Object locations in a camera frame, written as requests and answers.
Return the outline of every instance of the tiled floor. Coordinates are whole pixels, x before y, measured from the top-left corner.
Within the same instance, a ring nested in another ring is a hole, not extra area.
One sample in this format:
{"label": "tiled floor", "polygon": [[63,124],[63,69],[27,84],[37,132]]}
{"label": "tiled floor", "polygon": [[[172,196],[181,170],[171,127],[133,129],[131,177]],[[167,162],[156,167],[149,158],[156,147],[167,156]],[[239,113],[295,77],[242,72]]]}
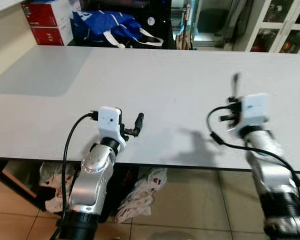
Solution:
{"label": "tiled floor", "polygon": [[[98,240],[265,240],[251,173],[170,168],[151,216],[99,224]],[[57,216],[0,183],[0,240],[48,240]]]}

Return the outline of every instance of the white bag strap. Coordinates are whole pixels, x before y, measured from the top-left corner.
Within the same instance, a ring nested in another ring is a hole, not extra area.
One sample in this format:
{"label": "white bag strap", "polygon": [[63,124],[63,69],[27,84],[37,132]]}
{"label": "white bag strap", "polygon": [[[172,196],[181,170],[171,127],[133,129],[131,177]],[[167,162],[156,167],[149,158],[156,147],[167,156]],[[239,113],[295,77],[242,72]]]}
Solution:
{"label": "white bag strap", "polygon": [[103,35],[104,35],[105,38],[108,40],[108,42],[111,43],[112,45],[117,46],[117,47],[120,48],[120,49],[125,49],[125,48],[126,48],[125,45],[123,45],[122,43],[119,43],[119,42],[114,38],[114,36],[112,36],[110,30],[105,31],[105,32],[103,33]]}
{"label": "white bag strap", "polygon": [[155,37],[155,36],[152,36],[150,33],[148,33],[146,30],[144,30],[143,28],[140,28],[140,33],[142,33],[143,35],[146,35],[147,37],[151,37],[151,38],[154,38],[154,39],[157,39],[159,40],[159,42],[140,42],[138,41],[135,37],[133,38],[134,40],[136,40],[139,44],[144,44],[144,45],[151,45],[151,46],[155,46],[155,47],[161,47],[162,44],[164,43],[164,40],[159,38],[159,37]]}

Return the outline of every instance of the white table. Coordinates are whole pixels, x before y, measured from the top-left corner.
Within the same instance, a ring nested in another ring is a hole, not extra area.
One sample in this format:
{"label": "white table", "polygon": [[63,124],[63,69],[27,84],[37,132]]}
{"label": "white table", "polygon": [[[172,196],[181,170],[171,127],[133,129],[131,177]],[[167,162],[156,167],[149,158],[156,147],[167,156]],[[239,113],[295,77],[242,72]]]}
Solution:
{"label": "white table", "polygon": [[[206,114],[226,102],[241,72],[240,94],[269,93],[269,129],[300,171],[300,55],[36,46],[0,77],[0,158],[61,160],[74,122],[101,106],[144,124],[118,163],[249,169],[245,152],[216,145]],[[213,127],[233,144],[226,124]],[[68,159],[98,140],[97,123],[75,130]]]}

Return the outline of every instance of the black connector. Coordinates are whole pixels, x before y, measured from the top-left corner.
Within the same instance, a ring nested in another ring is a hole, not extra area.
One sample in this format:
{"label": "black connector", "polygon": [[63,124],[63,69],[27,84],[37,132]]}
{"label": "black connector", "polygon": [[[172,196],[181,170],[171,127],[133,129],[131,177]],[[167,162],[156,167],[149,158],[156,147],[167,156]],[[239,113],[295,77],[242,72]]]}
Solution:
{"label": "black connector", "polygon": [[240,113],[242,110],[242,104],[241,101],[233,101],[233,102],[229,102],[229,105],[227,106],[227,108],[233,113],[233,114],[237,114]]}
{"label": "black connector", "polygon": [[98,121],[98,111],[92,111],[91,112],[91,119],[94,120],[94,121]]}
{"label": "black connector", "polygon": [[230,114],[230,115],[225,115],[225,116],[220,116],[220,121],[232,121],[232,120],[236,120],[237,116],[234,114]]}
{"label": "black connector", "polygon": [[125,125],[123,123],[120,124],[120,135],[126,142],[129,140],[129,136],[125,135]]}
{"label": "black connector", "polygon": [[134,137],[138,137],[139,133],[140,133],[142,127],[143,127],[144,117],[145,117],[145,115],[142,112],[140,112],[138,117],[136,118],[136,120],[134,122],[134,129],[125,128],[124,129],[124,134],[128,134],[128,135],[131,135],[131,136],[134,136]]}
{"label": "black connector", "polygon": [[214,131],[211,132],[210,136],[213,138],[213,140],[215,140],[215,142],[219,145],[223,145],[225,144],[225,141],[218,136],[218,134],[216,134]]}

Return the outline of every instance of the black cable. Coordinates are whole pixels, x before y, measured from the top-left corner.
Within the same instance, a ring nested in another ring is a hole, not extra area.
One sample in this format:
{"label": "black cable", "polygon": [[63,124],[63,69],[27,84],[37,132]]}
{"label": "black cable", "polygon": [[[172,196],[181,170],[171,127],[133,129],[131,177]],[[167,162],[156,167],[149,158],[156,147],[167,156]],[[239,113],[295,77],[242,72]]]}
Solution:
{"label": "black cable", "polygon": [[[65,219],[65,215],[66,215],[66,211],[67,211],[67,193],[66,193],[66,163],[67,163],[67,154],[68,154],[68,147],[69,147],[69,143],[72,137],[72,134],[74,133],[76,127],[78,126],[78,124],[85,118],[88,117],[94,117],[94,114],[91,113],[87,113],[85,115],[83,115],[82,117],[80,117],[75,124],[73,125],[73,127],[71,128],[71,131],[69,132],[69,135],[66,139],[65,142],[65,146],[64,146],[64,152],[63,152],[63,160],[62,160],[62,171],[61,171],[61,190],[62,190],[62,218],[60,220],[60,223]],[[54,240],[57,235],[59,234],[60,230],[61,230],[61,224],[59,223],[57,229],[55,230],[55,232],[53,233],[53,235],[51,236],[50,240]]]}
{"label": "black cable", "polygon": [[227,142],[225,142],[218,134],[216,134],[212,128],[211,128],[211,125],[210,125],[210,117],[211,115],[216,112],[216,111],[219,111],[219,110],[222,110],[222,109],[228,109],[229,106],[219,106],[219,107],[216,107],[214,109],[212,109],[208,115],[206,116],[206,125],[207,125],[207,128],[208,130],[210,131],[210,136],[219,144],[219,145],[225,145],[229,148],[232,148],[232,149],[240,149],[240,150],[245,150],[245,151],[252,151],[252,152],[256,152],[256,153],[261,153],[261,154],[265,154],[265,155],[269,155],[277,160],[279,160],[281,163],[283,163],[284,167],[286,167],[288,170],[290,170],[291,174],[292,174],[292,178],[296,184],[296,186],[298,188],[300,188],[300,178],[297,176],[296,172],[294,171],[294,169],[291,167],[291,165],[286,162],[282,157],[274,154],[273,152],[270,152],[270,151],[266,151],[266,150],[263,150],[263,149],[259,149],[259,148],[254,148],[254,147],[248,147],[248,146],[238,146],[238,145],[232,145],[232,144],[229,144]]}

